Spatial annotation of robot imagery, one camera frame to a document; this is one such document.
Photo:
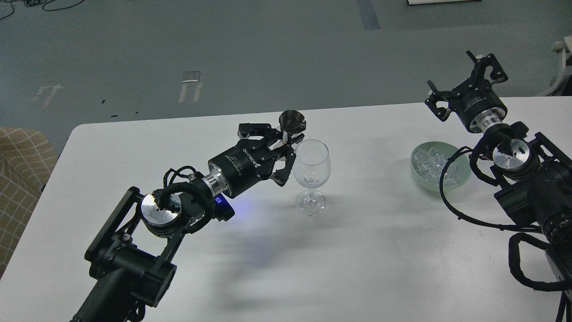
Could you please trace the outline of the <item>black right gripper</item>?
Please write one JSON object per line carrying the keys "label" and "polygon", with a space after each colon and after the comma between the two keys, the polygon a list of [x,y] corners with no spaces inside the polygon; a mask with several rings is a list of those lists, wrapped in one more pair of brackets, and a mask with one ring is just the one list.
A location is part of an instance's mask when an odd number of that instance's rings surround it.
{"label": "black right gripper", "polygon": [[474,67],[465,81],[465,90],[438,90],[431,80],[427,80],[430,92],[425,105],[441,122],[456,113],[464,128],[476,134],[482,132],[477,123],[483,112],[494,114],[501,122],[506,118],[507,107],[493,91],[493,85],[509,78],[493,53],[474,55],[472,51],[466,51],[466,55]]}

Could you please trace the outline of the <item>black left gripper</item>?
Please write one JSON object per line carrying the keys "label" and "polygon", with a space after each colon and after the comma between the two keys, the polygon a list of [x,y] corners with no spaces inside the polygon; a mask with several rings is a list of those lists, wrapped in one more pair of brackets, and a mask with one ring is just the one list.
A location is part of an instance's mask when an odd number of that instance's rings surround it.
{"label": "black left gripper", "polygon": [[[210,173],[219,173],[223,178],[222,193],[233,199],[267,180],[284,187],[296,159],[291,145],[286,144],[284,132],[272,128],[269,123],[239,123],[237,135],[236,145],[208,160]],[[247,140],[252,136],[263,138]],[[268,144],[277,142],[282,145],[269,148]]]}

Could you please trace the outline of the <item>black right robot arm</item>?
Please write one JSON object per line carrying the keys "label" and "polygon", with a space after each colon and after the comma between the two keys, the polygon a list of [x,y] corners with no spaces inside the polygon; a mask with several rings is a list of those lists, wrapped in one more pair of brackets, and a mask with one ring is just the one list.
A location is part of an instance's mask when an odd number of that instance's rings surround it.
{"label": "black right robot arm", "polygon": [[[447,159],[444,169],[468,154],[472,173],[480,181],[500,188],[494,197],[513,224],[492,224],[460,212],[445,196],[444,173],[439,177],[438,192],[458,220],[513,232],[508,245],[509,272],[534,291],[560,292],[556,321],[569,322],[572,161],[541,132],[527,141],[529,129],[523,122],[505,123],[507,106],[492,86],[507,81],[508,76],[494,54],[476,56],[467,51],[467,55],[474,64],[470,76],[452,90],[438,90],[429,80],[431,92],[425,104],[442,122],[456,113],[468,132],[483,135],[475,147],[459,148]],[[545,252],[556,281],[546,283],[525,277],[521,242]]]}

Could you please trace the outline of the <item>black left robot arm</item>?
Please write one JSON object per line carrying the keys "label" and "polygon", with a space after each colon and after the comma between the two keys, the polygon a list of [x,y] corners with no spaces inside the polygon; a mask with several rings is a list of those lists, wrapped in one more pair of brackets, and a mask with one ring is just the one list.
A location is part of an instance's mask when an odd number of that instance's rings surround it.
{"label": "black left robot arm", "polygon": [[284,186],[305,129],[303,121],[278,128],[241,123],[239,140],[208,161],[208,173],[193,171],[183,182],[164,178],[162,188],[145,195],[129,188],[84,254],[96,284],[71,320],[142,321],[169,289],[184,237],[211,220],[229,220],[234,210],[225,198],[261,181]]}

